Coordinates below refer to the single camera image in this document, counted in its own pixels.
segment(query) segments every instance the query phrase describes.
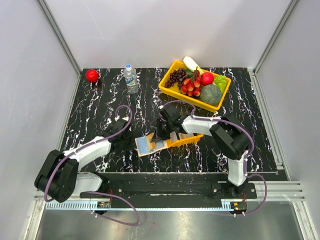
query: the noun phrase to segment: black marble surface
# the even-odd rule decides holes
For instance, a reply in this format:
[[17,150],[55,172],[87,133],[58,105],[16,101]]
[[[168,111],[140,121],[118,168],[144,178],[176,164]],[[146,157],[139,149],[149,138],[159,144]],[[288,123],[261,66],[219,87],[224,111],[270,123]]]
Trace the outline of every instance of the black marble surface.
[[[221,116],[232,112],[251,131],[255,150],[249,157],[248,172],[276,172],[276,163],[264,127],[258,102],[246,68],[206,68],[211,72],[231,78],[222,107],[216,113],[198,108],[198,116]],[[115,118],[115,109],[122,104],[131,107],[135,138],[154,131],[158,107],[175,100],[161,93],[158,84],[168,68],[137,68],[138,94],[128,94],[120,68],[97,69],[100,80],[91,84],[85,79],[83,70],[72,106],[70,118],[63,138],[63,151],[76,148],[100,135]],[[187,104],[173,103],[182,113],[190,113]],[[120,116],[125,117],[125,110]],[[155,154],[138,157],[136,150],[119,149],[97,158],[85,166],[85,172],[225,172],[227,158],[209,136],[204,136],[197,144],[173,147]]]

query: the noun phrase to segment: green melon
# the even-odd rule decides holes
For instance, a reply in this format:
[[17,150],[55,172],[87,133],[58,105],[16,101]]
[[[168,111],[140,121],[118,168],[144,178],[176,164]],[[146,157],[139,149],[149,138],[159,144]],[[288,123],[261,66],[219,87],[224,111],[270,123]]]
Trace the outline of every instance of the green melon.
[[200,100],[206,104],[217,105],[222,98],[220,88],[214,84],[209,84],[201,89]]

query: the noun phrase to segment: yellow tray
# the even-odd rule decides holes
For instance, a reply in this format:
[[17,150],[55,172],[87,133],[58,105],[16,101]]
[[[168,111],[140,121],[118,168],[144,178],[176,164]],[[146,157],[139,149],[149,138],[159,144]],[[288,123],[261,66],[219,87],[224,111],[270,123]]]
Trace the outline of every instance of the yellow tray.
[[[208,110],[210,112],[218,111],[221,108],[222,102],[224,101],[225,96],[228,92],[229,86],[231,84],[231,79],[228,77],[225,78],[225,80],[227,81],[227,85],[224,90],[224,93],[222,94],[222,98],[221,98],[218,105],[213,106],[213,105],[207,104],[203,101],[200,101],[198,99],[194,99],[192,97],[189,97],[188,95],[182,94],[178,88],[177,82],[170,88],[165,87],[165,83],[167,82],[167,80],[170,76],[170,73],[172,73],[174,70],[177,70],[179,68],[187,69],[186,65],[182,61],[174,61],[173,64],[171,65],[171,67],[169,68],[168,72],[164,75],[161,82],[159,83],[159,88],[161,89],[161,92],[163,92],[164,94],[167,94],[169,96],[175,97],[177,99],[191,103],[197,107],[203,108],[203,109]],[[219,76],[219,74],[216,74],[214,72],[210,72],[210,71],[206,71],[206,70],[203,70],[203,71],[205,71],[207,73],[211,73],[214,76],[214,78]]]
[[203,134],[198,133],[196,136],[185,137],[174,142],[172,142],[171,139],[168,139],[166,140],[166,144],[168,145],[168,148],[180,147],[185,144],[196,144],[203,136]]

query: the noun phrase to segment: plastic bottle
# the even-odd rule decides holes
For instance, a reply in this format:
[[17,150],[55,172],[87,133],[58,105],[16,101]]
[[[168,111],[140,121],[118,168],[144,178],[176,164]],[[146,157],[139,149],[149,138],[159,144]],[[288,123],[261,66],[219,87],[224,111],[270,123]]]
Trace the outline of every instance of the plastic bottle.
[[124,69],[125,83],[130,94],[136,94],[138,92],[137,71],[132,68],[130,64],[125,66]]

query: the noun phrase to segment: red apple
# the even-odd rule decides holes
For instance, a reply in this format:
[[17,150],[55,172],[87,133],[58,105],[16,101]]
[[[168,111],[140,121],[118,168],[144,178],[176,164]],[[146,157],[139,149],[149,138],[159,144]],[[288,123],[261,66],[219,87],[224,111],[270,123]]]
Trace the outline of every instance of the red apple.
[[199,96],[200,96],[200,93],[201,93],[200,88],[196,88],[196,89],[193,91],[193,95],[195,95],[196,97],[199,97]]
[[199,88],[201,83],[200,83],[200,81],[196,80],[196,81],[193,82],[193,85],[194,85],[195,88]]
[[186,89],[188,89],[188,91],[193,91],[195,88],[195,85],[193,83],[190,83],[186,86]]
[[95,83],[99,79],[99,73],[94,70],[90,69],[85,73],[85,78],[90,82],[90,83]]
[[185,85],[182,86],[181,89],[180,89],[180,91],[181,91],[182,94],[187,94],[187,92],[188,92],[187,86],[185,86]]
[[186,79],[182,82],[183,85],[188,85],[188,84],[190,84],[190,83],[191,83],[191,79],[190,79],[190,78],[186,78]]
[[186,94],[191,97],[194,94],[194,91],[187,91]]
[[201,75],[201,78],[202,78],[202,85],[206,86],[206,85],[209,85],[209,84],[212,84],[214,82],[214,75],[210,72],[204,72],[202,75]]

